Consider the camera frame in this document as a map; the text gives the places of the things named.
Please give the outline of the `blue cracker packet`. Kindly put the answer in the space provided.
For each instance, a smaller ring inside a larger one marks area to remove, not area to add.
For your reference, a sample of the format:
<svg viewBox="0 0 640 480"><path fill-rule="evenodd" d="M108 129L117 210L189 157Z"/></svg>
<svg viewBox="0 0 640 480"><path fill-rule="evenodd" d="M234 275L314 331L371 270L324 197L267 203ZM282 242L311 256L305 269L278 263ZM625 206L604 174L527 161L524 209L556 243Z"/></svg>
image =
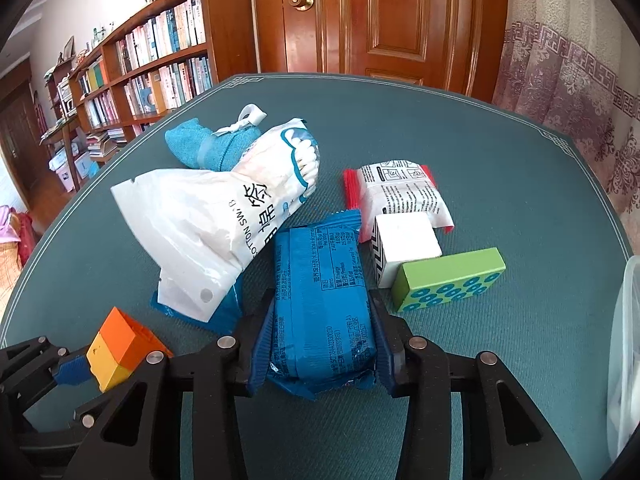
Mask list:
<svg viewBox="0 0 640 480"><path fill-rule="evenodd" d="M311 226L278 229L267 244L273 247L276 296L265 380L294 396L313 399L351 382L372 382L375 343L359 229L358 211L340 211ZM228 335L240 322L238 281L206 322L161 304L157 291L154 304Z"/></svg>

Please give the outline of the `wooden bookshelf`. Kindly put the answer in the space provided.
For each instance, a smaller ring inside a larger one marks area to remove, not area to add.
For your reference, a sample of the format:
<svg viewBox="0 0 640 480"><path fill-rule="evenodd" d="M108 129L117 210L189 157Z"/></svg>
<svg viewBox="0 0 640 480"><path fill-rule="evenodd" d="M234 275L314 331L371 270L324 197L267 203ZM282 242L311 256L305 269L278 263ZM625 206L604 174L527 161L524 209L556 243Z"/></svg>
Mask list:
<svg viewBox="0 0 640 480"><path fill-rule="evenodd" d="M155 0L68 74L72 114L41 142L70 142L81 130L103 165L144 127L256 70L252 0Z"/></svg>

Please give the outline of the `brass door knob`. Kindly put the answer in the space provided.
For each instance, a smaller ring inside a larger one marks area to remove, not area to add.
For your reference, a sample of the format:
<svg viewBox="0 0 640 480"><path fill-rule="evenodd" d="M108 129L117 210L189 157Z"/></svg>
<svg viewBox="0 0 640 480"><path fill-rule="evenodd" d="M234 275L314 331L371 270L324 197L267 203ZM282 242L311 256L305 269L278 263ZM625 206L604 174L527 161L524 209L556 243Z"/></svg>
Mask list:
<svg viewBox="0 0 640 480"><path fill-rule="evenodd" d="M314 6L314 0L288 0L288 4L298 12L306 12Z"/></svg>

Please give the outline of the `orange yellow block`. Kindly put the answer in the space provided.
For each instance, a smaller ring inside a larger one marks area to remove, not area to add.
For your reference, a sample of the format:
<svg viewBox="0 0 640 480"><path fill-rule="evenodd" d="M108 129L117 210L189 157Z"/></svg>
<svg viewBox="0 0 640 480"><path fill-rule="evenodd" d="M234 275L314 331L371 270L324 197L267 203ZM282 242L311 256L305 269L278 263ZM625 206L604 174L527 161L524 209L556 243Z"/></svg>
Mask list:
<svg viewBox="0 0 640 480"><path fill-rule="evenodd" d="M121 384L152 351L172 358L172 352L152 330L119 308L112 307L86 353L90 372L106 393Z"/></svg>

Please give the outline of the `clear plastic bowl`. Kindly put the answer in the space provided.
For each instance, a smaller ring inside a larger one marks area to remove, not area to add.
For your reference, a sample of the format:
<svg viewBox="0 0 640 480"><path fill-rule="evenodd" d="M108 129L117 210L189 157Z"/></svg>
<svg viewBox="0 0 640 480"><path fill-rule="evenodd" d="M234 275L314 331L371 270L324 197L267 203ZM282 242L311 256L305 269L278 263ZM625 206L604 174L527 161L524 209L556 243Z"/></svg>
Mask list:
<svg viewBox="0 0 640 480"><path fill-rule="evenodd" d="M614 309L606 408L608 455L611 460L622 454L623 448L639 425L639 264L638 256L632 256L627 261Z"/></svg>

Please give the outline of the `green block blue dots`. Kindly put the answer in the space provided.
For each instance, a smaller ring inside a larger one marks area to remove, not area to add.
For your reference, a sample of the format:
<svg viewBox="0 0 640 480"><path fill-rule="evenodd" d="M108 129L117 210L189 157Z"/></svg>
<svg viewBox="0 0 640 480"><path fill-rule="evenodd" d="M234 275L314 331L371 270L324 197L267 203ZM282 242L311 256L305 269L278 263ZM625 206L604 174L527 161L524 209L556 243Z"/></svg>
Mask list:
<svg viewBox="0 0 640 480"><path fill-rule="evenodd" d="M405 313L480 296L506 263L497 248L403 263L392 289L395 311Z"/></svg>

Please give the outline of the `white zigzag cube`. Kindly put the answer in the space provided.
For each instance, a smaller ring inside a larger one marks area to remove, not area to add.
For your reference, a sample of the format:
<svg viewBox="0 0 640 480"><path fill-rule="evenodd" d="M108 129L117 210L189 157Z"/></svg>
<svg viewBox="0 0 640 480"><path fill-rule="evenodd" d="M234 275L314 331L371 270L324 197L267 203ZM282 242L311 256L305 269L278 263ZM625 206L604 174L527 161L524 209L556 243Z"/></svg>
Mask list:
<svg viewBox="0 0 640 480"><path fill-rule="evenodd" d="M424 211L378 214L370 242L378 288L391 288L402 264L442 255L431 220Z"/></svg>

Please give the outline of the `purple patterned curtain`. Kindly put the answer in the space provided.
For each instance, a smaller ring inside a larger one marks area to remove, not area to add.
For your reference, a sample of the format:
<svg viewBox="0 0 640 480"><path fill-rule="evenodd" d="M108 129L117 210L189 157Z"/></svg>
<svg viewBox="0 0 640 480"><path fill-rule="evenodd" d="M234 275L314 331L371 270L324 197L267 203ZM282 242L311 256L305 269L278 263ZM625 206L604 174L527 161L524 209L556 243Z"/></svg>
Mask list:
<svg viewBox="0 0 640 480"><path fill-rule="evenodd" d="M492 102L570 136L639 246L639 44L611 0L509 0Z"/></svg>

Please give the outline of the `white cotton swab bag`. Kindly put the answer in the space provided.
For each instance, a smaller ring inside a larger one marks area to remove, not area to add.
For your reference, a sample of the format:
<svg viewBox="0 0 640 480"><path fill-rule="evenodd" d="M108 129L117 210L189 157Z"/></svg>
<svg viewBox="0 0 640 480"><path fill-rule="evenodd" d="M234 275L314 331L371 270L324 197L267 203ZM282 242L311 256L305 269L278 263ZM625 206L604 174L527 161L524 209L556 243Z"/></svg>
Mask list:
<svg viewBox="0 0 640 480"><path fill-rule="evenodd" d="M157 299L208 321L240 274L316 188L318 143L293 118L230 171L157 169L112 188L122 218L160 267Z"/></svg>

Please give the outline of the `wooden door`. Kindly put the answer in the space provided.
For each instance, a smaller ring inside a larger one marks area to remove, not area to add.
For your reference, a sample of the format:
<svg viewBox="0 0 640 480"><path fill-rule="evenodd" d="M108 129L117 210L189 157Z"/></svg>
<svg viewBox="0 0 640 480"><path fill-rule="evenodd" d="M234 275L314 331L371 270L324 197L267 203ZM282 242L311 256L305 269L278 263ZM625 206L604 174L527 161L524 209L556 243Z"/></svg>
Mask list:
<svg viewBox="0 0 640 480"><path fill-rule="evenodd" d="M488 102L508 0L256 0L260 68L420 84Z"/></svg>

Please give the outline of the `red white snack packet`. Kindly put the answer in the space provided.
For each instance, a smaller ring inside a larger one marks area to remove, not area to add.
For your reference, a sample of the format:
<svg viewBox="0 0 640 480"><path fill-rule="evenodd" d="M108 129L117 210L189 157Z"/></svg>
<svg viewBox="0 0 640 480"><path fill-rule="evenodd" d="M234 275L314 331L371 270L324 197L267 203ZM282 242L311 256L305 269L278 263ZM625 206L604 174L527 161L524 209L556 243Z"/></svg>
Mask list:
<svg viewBox="0 0 640 480"><path fill-rule="evenodd" d="M426 165L408 160L389 160L345 169L346 207L361 216L360 243L370 240L379 214L426 212L433 228L454 229L449 209L439 193L434 174Z"/></svg>

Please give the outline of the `blue towel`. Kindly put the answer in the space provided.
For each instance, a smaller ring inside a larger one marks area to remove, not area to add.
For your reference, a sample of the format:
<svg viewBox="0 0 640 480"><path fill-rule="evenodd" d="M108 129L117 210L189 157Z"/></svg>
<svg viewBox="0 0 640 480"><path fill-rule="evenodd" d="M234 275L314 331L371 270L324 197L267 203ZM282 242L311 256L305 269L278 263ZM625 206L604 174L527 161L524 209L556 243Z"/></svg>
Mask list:
<svg viewBox="0 0 640 480"><path fill-rule="evenodd" d="M191 169L230 171L262 132L259 125L267 114L255 104L247 104L232 125L210 130L198 118L182 122L165 132L171 154Z"/></svg>

